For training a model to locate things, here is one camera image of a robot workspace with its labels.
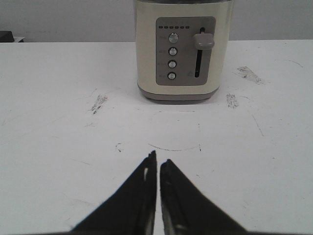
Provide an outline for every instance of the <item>round silver button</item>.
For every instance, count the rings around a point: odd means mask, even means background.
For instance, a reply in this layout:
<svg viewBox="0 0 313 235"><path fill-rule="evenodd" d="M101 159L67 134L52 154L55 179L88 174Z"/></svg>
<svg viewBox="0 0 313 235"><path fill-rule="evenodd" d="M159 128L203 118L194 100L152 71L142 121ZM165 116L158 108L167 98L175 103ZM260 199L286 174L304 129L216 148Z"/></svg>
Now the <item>round silver button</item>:
<svg viewBox="0 0 313 235"><path fill-rule="evenodd" d="M174 80L176 78L176 73L174 72L170 72L168 75L167 75L168 79L170 80Z"/></svg>
<svg viewBox="0 0 313 235"><path fill-rule="evenodd" d="M171 33L170 36L168 37L168 40L169 40L171 43L176 43L176 42L178 42L178 34L176 34L176 33Z"/></svg>
<svg viewBox="0 0 313 235"><path fill-rule="evenodd" d="M177 49L175 47L171 47L169 50L168 50L168 53L172 56L174 55L177 55Z"/></svg>
<svg viewBox="0 0 313 235"><path fill-rule="evenodd" d="M175 60L170 60L169 62L168 62L168 67L170 67L170 68L175 68L176 67L176 65L177 65L177 62L175 61Z"/></svg>

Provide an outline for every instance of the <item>gray control panel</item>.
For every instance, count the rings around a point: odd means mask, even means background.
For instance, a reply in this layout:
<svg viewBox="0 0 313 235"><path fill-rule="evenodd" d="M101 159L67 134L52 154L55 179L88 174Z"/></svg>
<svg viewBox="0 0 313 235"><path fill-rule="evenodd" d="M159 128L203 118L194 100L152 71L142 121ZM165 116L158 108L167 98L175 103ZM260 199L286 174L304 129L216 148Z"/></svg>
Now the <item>gray control panel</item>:
<svg viewBox="0 0 313 235"><path fill-rule="evenodd" d="M208 80L214 17L161 17L156 21L156 83L199 86Z"/></svg>

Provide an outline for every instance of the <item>white wall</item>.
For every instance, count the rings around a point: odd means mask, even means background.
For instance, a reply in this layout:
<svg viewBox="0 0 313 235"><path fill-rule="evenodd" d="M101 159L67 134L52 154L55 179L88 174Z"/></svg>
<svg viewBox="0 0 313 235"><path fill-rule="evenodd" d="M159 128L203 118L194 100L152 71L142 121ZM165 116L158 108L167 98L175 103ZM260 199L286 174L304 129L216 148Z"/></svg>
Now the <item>white wall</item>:
<svg viewBox="0 0 313 235"><path fill-rule="evenodd" d="M26 42L134 41L133 0L0 0L0 30ZM236 0L230 39L313 39L313 0Z"/></svg>

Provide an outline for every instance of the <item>lever slot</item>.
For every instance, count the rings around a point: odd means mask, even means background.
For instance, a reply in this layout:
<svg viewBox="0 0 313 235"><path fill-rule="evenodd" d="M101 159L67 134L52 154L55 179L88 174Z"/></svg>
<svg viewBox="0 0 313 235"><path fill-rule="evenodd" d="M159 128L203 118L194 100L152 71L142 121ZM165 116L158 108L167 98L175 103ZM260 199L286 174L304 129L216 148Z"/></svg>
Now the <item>lever slot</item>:
<svg viewBox="0 0 313 235"><path fill-rule="evenodd" d="M205 28L202 27L200 29L200 33L204 33L204 32L205 32ZM196 61L195 77L199 77L200 76L201 60L202 60L202 50L198 50L197 61Z"/></svg>

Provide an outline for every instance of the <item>white tabletop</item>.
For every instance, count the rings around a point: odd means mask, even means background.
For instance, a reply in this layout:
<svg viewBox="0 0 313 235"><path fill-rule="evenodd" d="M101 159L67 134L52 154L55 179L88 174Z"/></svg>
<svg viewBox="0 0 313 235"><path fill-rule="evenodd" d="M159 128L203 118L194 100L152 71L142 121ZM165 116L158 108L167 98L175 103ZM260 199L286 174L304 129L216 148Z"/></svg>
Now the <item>white tabletop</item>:
<svg viewBox="0 0 313 235"><path fill-rule="evenodd" d="M312 74L313 40L233 41L218 92L172 105L134 43L0 44L0 233L70 230L154 149L247 230L312 233Z"/></svg>

